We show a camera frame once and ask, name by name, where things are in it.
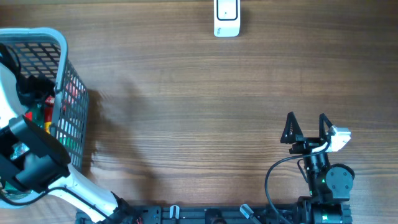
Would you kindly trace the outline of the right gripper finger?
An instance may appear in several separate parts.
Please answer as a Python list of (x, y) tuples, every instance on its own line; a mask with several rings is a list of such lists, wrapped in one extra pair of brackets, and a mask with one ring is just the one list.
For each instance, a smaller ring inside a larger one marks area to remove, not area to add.
[(303, 132), (297, 122), (293, 111), (287, 114), (285, 128), (282, 132), (280, 142), (284, 144), (293, 144), (303, 141)]
[(332, 122), (327, 118), (325, 113), (319, 116), (319, 138), (322, 141), (329, 141), (327, 131), (333, 126)]

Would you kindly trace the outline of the grey black shopping basket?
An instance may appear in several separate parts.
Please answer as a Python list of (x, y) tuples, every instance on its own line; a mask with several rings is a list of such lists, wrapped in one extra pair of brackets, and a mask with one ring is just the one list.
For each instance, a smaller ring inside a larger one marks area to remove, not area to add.
[[(49, 96), (55, 98), (50, 134), (81, 173), (89, 95), (68, 59), (66, 39), (51, 28), (2, 29), (1, 129), (9, 119), (44, 105)], [(20, 192), (25, 195), (1, 192), (2, 208), (21, 208), (41, 199), (32, 190)]]

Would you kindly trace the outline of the red sauce bottle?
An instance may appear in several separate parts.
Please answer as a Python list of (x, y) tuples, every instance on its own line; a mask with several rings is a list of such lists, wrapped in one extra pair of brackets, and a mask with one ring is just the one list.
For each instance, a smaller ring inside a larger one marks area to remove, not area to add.
[(49, 96), (44, 102), (44, 130), (50, 134), (50, 126), (52, 124), (53, 106), (55, 98)]

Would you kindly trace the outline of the green 3M gloves package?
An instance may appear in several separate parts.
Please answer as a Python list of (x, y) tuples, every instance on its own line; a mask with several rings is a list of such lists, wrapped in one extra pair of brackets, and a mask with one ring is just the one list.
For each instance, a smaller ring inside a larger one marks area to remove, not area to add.
[[(25, 117), (35, 123), (42, 129), (45, 129), (45, 106), (41, 104), (36, 104), (31, 107), (26, 113)], [(30, 149), (24, 143), (17, 143), (13, 145), (12, 149), (14, 152), (10, 155), (10, 159), (14, 160), (18, 157), (21, 157), (24, 153), (28, 152)], [(11, 184), (6, 182), (5, 180), (1, 180), (1, 192), (5, 195), (25, 195), (25, 193), (21, 193)]]

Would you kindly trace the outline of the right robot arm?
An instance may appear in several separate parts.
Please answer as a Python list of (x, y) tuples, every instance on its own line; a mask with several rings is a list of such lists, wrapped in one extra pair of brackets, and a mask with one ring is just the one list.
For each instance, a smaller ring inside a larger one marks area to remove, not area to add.
[(319, 117), (319, 135), (305, 137), (293, 112), (287, 115), (281, 143), (289, 153), (300, 156), (310, 195), (278, 209), (280, 223), (351, 223), (349, 206), (355, 173), (344, 164), (331, 164), (328, 155), (343, 149), (351, 139), (348, 128), (339, 128), (325, 114)]

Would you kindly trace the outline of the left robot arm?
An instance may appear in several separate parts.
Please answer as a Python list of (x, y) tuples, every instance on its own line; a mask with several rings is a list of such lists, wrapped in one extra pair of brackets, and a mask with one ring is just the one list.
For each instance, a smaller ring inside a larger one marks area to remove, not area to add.
[(72, 165), (64, 145), (20, 114), (1, 129), (1, 177), (17, 190), (32, 190), (42, 198), (59, 197), (84, 211), (96, 223), (138, 220), (124, 199), (104, 190)]

